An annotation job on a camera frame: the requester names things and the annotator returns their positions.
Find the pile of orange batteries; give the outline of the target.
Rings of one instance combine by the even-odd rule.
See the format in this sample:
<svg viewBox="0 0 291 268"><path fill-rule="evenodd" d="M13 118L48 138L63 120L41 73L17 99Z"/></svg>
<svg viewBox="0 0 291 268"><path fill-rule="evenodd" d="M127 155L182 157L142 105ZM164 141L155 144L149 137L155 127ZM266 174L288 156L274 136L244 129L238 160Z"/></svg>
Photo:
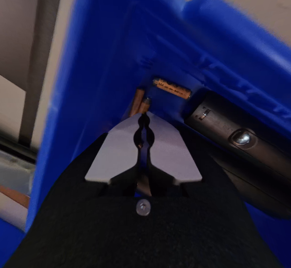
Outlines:
<svg viewBox="0 0 291 268"><path fill-rule="evenodd" d="M192 91L190 89L182 87L178 84L174 84L173 82L164 80L162 78L154 78L152 86L165 92L168 92L172 95L178 96L184 100L189 100L192 95ZM145 93L146 89L144 87L139 87L136 89L128 117L132 117L138 114L138 109L140 107L142 100L145 99L146 97L149 97L145 96Z"/></svg>

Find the blue bin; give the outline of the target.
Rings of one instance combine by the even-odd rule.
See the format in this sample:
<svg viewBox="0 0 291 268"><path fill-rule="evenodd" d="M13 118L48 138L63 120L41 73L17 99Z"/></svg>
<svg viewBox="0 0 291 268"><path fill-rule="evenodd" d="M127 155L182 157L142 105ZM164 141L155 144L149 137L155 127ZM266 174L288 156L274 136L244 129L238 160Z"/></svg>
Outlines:
<svg viewBox="0 0 291 268"><path fill-rule="evenodd" d="M0 219L0 267L5 265L24 237L22 230Z"/></svg>
<svg viewBox="0 0 291 268"><path fill-rule="evenodd" d="M213 91L290 139L290 48L223 0L77 0L38 155L28 233L6 267L290 267L290 219L244 201L184 123L187 100L152 86ZM136 89L181 134L202 181L152 196L145 115L134 195L86 182Z"/></svg>

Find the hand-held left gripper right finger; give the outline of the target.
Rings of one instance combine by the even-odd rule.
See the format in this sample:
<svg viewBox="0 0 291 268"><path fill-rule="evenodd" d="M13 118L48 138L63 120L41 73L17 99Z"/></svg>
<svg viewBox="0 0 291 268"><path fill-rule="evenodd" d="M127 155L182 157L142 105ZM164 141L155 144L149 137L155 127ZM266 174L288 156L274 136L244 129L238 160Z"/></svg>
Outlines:
<svg viewBox="0 0 291 268"><path fill-rule="evenodd" d="M180 132L169 122L145 115L147 168L152 196L182 196L186 184L202 181L202 175Z"/></svg>

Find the grey desk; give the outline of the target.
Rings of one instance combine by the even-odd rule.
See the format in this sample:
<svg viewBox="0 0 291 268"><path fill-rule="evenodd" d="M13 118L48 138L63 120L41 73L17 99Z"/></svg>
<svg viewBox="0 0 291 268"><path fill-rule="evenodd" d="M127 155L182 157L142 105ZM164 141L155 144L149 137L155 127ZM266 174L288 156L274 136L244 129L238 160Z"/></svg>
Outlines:
<svg viewBox="0 0 291 268"><path fill-rule="evenodd" d="M37 151L75 0L1 0L1 134ZM290 45L290 0L229 0Z"/></svg>

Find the black remote control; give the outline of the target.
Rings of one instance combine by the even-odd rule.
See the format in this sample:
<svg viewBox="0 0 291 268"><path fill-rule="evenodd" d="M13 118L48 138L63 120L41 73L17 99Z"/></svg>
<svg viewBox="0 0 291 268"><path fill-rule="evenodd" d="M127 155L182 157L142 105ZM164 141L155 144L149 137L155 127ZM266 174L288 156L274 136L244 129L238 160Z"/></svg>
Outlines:
<svg viewBox="0 0 291 268"><path fill-rule="evenodd" d="M187 100L184 123L213 143L290 185L290 139L213 91Z"/></svg>
<svg viewBox="0 0 291 268"><path fill-rule="evenodd" d="M291 218L290 185L256 165L224 151L209 151L242 199L275 218Z"/></svg>

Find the orange battery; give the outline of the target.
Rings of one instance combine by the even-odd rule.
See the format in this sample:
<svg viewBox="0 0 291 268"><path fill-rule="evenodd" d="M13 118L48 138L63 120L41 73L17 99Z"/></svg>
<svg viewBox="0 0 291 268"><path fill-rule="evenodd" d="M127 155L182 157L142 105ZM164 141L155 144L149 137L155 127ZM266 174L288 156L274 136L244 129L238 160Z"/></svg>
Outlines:
<svg viewBox="0 0 291 268"><path fill-rule="evenodd" d="M140 107L138 109L138 113L146 114L150 108L150 105L151 105L151 98L146 97L145 99L142 100Z"/></svg>

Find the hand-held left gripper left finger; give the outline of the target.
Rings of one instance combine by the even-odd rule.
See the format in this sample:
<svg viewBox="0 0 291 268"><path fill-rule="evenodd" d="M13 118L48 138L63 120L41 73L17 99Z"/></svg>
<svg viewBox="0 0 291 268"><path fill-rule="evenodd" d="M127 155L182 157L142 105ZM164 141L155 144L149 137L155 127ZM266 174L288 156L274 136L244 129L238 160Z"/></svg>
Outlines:
<svg viewBox="0 0 291 268"><path fill-rule="evenodd" d="M144 141L144 115L138 113L113 127L85 175L86 182L100 183L107 194L134 195Z"/></svg>

